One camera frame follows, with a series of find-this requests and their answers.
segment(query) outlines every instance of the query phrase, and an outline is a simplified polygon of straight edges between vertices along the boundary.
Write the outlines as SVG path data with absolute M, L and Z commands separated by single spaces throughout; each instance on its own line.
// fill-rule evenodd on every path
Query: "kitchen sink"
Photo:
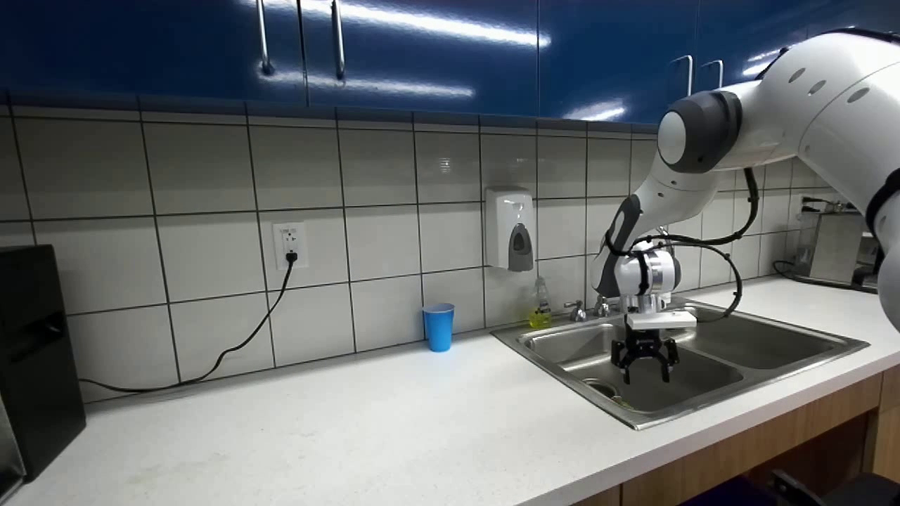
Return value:
M 697 328 L 671 331 L 681 360 L 670 381 L 660 380 L 656 360 L 639 360 L 623 384 L 621 372 L 609 363 L 614 339 L 623 331 L 621 317 L 501 331 L 497 339 L 635 431 L 865 345 L 750 314 L 720 317 L 709 307 L 694 307 L 694 314 Z

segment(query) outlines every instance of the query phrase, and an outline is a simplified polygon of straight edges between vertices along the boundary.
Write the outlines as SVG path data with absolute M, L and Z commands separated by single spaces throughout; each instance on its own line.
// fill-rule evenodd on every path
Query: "white soap dispenser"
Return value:
M 529 192 L 487 192 L 487 265 L 497 269 L 535 266 L 535 201 Z

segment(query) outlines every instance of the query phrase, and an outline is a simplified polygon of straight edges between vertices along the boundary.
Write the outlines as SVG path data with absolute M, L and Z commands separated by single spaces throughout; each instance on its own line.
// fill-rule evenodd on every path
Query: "cabinet handle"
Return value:
M 681 52 L 674 62 L 687 62 L 687 92 L 682 95 L 694 95 L 694 57 Z
M 269 33 L 268 33 L 268 24 L 263 24 L 263 0 L 256 0 L 256 24 L 259 24 L 259 71 L 263 75 L 272 75 L 276 65 L 269 58 Z
M 341 19 L 341 0 L 332 0 L 332 19 L 334 19 L 334 45 L 337 45 L 337 79 L 346 79 L 346 52 L 344 52 L 344 19 Z
M 716 88 L 723 88 L 725 85 L 725 58 L 709 58 L 704 67 L 716 67 L 720 74 L 716 74 L 716 79 L 720 79 L 720 85 Z

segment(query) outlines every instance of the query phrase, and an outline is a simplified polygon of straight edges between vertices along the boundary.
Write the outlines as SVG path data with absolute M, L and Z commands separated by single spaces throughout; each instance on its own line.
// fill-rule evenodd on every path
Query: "backsplash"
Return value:
M 422 120 L 0 110 L 0 244 L 52 244 L 82 377 L 169 384 L 249 334 L 282 273 L 272 224 L 301 221 L 307 265 L 254 345 L 216 377 L 418 339 L 418 307 L 456 303 L 459 331 L 517 327 L 536 273 L 553 307 L 592 301 L 591 252 L 656 141 L 628 133 Z M 536 269 L 483 265 L 480 197 L 536 206 Z M 725 246 L 746 277 L 796 241 L 801 162 L 760 172 L 761 213 Z M 720 237 L 749 213 L 740 173 L 678 232 Z M 681 249 L 682 287 L 727 280 Z

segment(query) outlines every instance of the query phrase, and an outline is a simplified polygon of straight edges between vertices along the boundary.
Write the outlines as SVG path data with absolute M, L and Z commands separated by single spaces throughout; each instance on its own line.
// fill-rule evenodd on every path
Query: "countertop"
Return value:
M 757 280 L 740 308 L 870 348 L 639 433 L 488 334 L 389 348 L 99 405 L 12 506 L 571 504 L 900 363 L 874 296 Z

